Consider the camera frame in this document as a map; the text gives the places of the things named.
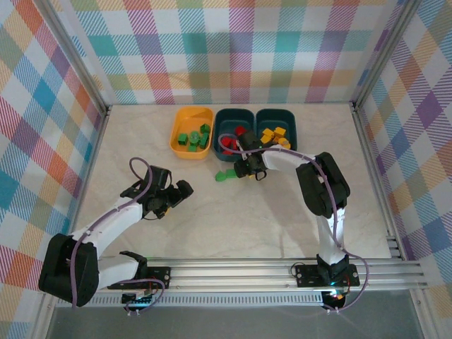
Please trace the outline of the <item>controller circuit board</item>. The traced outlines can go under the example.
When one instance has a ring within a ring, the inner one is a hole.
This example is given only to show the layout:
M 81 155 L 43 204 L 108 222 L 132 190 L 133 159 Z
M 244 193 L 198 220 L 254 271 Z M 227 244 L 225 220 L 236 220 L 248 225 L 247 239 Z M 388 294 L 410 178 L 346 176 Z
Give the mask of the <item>controller circuit board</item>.
M 334 291 L 322 292 L 323 308 L 326 310 L 342 309 L 345 306 L 347 292 L 336 293 Z
M 147 307 L 156 297 L 156 294 L 139 296 L 136 293 L 124 293 L 121 296 L 122 304 L 129 304 L 130 307 Z

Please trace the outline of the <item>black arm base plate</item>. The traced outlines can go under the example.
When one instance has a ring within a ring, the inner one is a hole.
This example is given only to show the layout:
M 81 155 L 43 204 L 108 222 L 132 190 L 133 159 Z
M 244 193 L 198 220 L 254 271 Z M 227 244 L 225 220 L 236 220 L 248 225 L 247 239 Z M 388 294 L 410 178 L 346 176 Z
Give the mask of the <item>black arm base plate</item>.
M 170 286 L 171 268 L 169 266 L 143 267 L 131 280 L 123 282 L 120 280 L 107 287 L 108 290 L 149 290 L 159 289 L 161 285 L 151 282 L 150 279 L 159 280 L 164 283 L 165 288 Z
M 359 287 L 359 275 L 356 265 L 350 264 L 342 273 L 332 280 L 326 280 L 318 272 L 315 264 L 297 264 L 291 267 L 298 287 Z

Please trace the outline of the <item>aluminium table side rail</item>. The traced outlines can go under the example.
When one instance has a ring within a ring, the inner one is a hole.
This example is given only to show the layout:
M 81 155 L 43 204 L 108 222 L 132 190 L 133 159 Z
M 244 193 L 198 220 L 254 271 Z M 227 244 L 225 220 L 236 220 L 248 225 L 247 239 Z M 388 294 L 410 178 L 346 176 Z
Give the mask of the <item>aluminium table side rail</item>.
M 379 173 L 378 165 L 373 157 L 371 144 L 364 129 L 364 124 L 359 110 L 355 103 L 350 103 L 350 112 L 352 120 L 355 125 L 357 136 L 361 145 L 364 156 L 364 161 L 367 167 L 368 175 L 371 182 L 371 187 L 374 192 L 374 197 L 379 207 L 379 212 L 383 217 L 384 225 L 386 226 L 386 238 L 388 247 L 393 260 L 406 261 L 405 249 L 399 237 L 393 213 L 384 190 L 383 181 Z
M 81 208 L 83 205 L 83 201 L 84 201 L 85 195 L 88 191 L 89 181 L 92 176 L 93 170 L 95 168 L 96 159 L 97 159 L 98 153 L 100 151 L 100 146 L 102 145 L 102 139 L 104 137 L 104 134 L 105 134 L 105 131 L 107 128 L 107 124 L 109 121 L 109 116 L 111 114 L 112 108 L 113 108 L 112 105 L 107 106 L 107 109 L 106 109 L 105 113 L 102 115 L 102 118 L 100 120 L 100 126 L 98 129 L 97 135 L 96 135 L 95 143 L 94 143 L 90 158 L 89 158 L 87 170 L 85 173 L 85 179 L 82 182 L 80 195 L 78 197 L 78 200 L 76 201 L 75 211 L 74 211 L 73 217 L 71 219 L 71 224 L 68 228 L 68 233 L 72 233 L 73 231 L 76 230 L 78 218 L 81 213 Z

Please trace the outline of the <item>aluminium frame leg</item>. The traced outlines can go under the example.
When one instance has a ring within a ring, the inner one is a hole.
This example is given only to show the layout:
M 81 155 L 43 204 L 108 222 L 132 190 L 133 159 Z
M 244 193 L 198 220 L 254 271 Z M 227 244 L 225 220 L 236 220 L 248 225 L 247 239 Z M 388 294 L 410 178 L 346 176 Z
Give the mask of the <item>aluminium frame leg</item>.
M 426 292 L 421 289 L 416 289 L 411 290 L 410 295 L 424 339 L 438 339 Z
M 55 304 L 55 298 L 43 302 L 37 315 L 31 339 L 46 339 L 54 313 Z

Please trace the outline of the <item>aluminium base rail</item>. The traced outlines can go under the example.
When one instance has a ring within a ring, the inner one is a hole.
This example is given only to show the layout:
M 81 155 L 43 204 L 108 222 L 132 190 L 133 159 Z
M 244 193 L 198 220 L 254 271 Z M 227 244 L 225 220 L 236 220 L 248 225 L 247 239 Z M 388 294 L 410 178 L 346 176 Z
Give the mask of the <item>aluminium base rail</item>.
M 284 289 L 306 291 L 409 290 L 423 288 L 427 278 L 415 261 L 369 259 L 352 260 L 359 275 L 359 287 L 298 287 L 291 267 L 311 265 L 313 260 L 200 258 L 148 260 L 148 266 L 169 266 L 171 278 L 167 290 L 176 292 L 277 292 Z

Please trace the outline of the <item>orange plastic container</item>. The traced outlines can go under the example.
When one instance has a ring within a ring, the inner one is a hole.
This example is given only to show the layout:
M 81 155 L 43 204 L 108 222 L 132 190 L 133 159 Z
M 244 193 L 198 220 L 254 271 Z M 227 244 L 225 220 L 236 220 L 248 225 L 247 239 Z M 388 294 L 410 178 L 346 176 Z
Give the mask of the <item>orange plastic container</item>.
M 169 140 L 170 148 L 174 154 L 184 160 L 204 159 L 208 155 L 209 148 L 213 142 L 213 118 L 214 113 L 212 109 L 207 107 L 185 106 L 179 109 L 174 118 Z M 206 149 L 203 150 L 197 145 L 196 152 L 189 152 L 188 147 L 190 146 L 190 142 L 187 145 L 178 144 L 177 137 L 180 133 L 186 133 L 189 136 L 192 131 L 197 131 L 202 136 L 203 133 L 200 132 L 200 126 L 202 124 L 208 124 L 210 126 L 209 142 Z

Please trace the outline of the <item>colourful plaid backdrop cloth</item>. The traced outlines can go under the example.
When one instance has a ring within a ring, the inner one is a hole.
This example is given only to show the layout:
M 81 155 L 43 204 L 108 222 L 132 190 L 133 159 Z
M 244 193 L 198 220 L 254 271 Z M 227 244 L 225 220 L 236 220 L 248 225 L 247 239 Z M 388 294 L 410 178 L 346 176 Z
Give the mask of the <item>colourful plaid backdrop cloth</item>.
M 407 0 L 49 0 L 110 104 L 347 102 Z
M 0 339 L 26 339 L 50 239 L 67 233 L 101 114 L 33 0 L 0 0 Z
M 452 0 L 413 15 L 360 114 L 405 257 L 424 271 L 440 339 L 452 339 Z

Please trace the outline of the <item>teal plastic container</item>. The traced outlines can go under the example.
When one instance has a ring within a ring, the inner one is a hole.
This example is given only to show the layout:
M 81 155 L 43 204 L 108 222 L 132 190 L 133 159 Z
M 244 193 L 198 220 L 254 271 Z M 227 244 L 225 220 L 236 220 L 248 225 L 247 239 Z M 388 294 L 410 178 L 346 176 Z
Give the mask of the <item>teal plastic container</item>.
M 297 125 L 295 116 L 287 109 L 261 109 L 256 113 L 256 134 L 262 137 L 265 129 L 281 127 L 286 130 L 285 137 L 291 150 L 297 150 Z
M 238 126 L 246 130 L 254 130 L 255 116 L 248 109 L 243 108 L 225 108 L 221 109 L 215 115 L 212 147 L 216 157 L 223 162 L 234 162 L 240 158 L 240 155 L 227 155 L 223 153 L 218 138 L 224 133 L 234 134 Z

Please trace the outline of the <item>aluminium frame post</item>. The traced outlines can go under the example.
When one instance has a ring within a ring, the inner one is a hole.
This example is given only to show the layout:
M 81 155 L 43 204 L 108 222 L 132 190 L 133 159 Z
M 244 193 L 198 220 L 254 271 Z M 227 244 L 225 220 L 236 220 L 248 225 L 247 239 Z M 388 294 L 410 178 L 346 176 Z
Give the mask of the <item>aluminium frame post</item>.
M 60 44 L 62 51 L 80 78 L 81 83 L 85 86 L 85 89 L 93 100 L 95 106 L 99 109 L 103 116 L 107 116 L 109 106 L 103 100 L 100 91 L 97 89 L 93 78 L 78 53 L 75 44 L 70 38 L 70 35 L 67 33 L 63 23 L 60 21 L 57 12 L 51 5 L 50 0 L 32 0 L 32 2 L 36 5 L 46 24 L 48 24 L 57 42 Z
M 350 103 L 354 111 L 358 112 L 370 95 L 421 2 L 422 0 L 400 0 L 396 4 L 352 95 Z

